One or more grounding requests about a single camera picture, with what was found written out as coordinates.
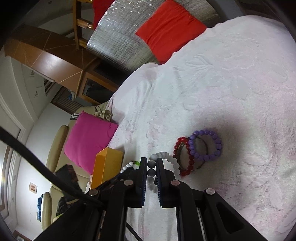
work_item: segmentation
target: pink pillow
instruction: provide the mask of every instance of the pink pillow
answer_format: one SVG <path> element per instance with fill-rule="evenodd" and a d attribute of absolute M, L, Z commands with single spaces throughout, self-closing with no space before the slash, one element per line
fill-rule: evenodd
<path fill-rule="evenodd" d="M 117 124 L 83 111 L 65 144 L 65 155 L 92 174 L 97 153 L 107 147 L 117 128 Z"/>

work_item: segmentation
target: white bead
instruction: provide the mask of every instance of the white bead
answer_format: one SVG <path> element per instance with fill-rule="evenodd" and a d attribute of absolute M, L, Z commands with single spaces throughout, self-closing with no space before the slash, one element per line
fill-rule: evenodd
<path fill-rule="evenodd" d="M 157 158 L 162 158 L 160 153 L 155 153 L 155 155 L 157 155 Z"/>
<path fill-rule="evenodd" d="M 180 174 L 180 170 L 179 170 L 179 169 L 174 170 L 174 174 L 175 174 L 176 176 L 179 175 L 179 174 Z"/>
<path fill-rule="evenodd" d="M 173 165 L 174 170 L 178 169 L 180 167 L 179 163 L 176 163 Z"/>
<path fill-rule="evenodd" d="M 168 162 L 171 162 L 174 158 L 172 156 L 168 156 L 167 160 Z"/>
<path fill-rule="evenodd" d="M 157 155 L 155 154 L 152 154 L 150 157 L 149 157 L 149 160 L 153 160 L 153 161 L 157 161 Z"/>
<path fill-rule="evenodd" d="M 155 188 L 152 190 L 152 192 L 156 193 L 157 192 L 157 186 L 155 185 Z"/>
<path fill-rule="evenodd" d="M 177 159 L 176 159 L 176 158 L 173 158 L 172 161 L 171 161 L 171 163 L 172 163 L 173 165 L 175 165 L 175 164 L 177 163 Z"/>
<path fill-rule="evenodd" d="M 151 184 L 154 182 L 154 178 L 153 177 L 147 177 L 147 182 L 148 184 Z"/>
<path fill-rule="evenodd" d="M 155 188 L 155 185 L 154 185 L 154 184 L 150 184 L 150 185 L 148 185 L 148 189 L 149 189 L 149 190 L 152 191 L 154 188 Z"/>
<path fill-rule="evenodd" d="M 168 159 L 169 156 L 170 156 L 169 153 L 165 152 L 165 159 Z"/>
<path fill-rule="evenodd" d="M 163 151 L 160 151 L 159 154 L 161 155 L 161 158 L 164 159 L 165 158 L 165 153 Z"/>

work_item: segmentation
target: yellow box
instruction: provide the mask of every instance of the yellow box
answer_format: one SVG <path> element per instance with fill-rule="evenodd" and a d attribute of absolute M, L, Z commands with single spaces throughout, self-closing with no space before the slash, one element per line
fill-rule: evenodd
<path fill-rule="evenodd" d="M 96 188 L 104 181 L 115 177 L 121 170 L 123 152 L 109 147 L 96 155 L 94 171 L 91 180 L 91 189 Z"/>

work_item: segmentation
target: silver foil mat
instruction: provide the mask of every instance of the silver foil mat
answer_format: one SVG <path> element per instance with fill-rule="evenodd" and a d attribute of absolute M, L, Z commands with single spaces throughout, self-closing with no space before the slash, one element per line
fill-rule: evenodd
<path fill-rule="evenodd" d="M 115 0 L 105 12 L 87 43 L 87 48 L 132 72 L 148 62 L 157 62 L 148 45 L 135 32 L 164 0 Z M 176 0 L 208 27 L 221 22 L 206 0 Z"/>

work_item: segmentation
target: white bedspread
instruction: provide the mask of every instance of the white bedspread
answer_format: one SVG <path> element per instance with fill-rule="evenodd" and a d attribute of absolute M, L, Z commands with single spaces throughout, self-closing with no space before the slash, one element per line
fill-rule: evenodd
<path fill-rule="evenodd" d="M 136 70 L 109 109 L 119 123 L 109 146 L 125 151 L 124 165 L 172 153 L 194 130 L 217 130 L 221 157 L 182 181 L 214 188 L 268 240 L 294 225 L 296 44 L 283 24 L 244 16 L 207 29 L 166 64 Z M 160 208 L 149 190 L 128 222 L 145 241 L 177 240 L 175 210 Z"/>

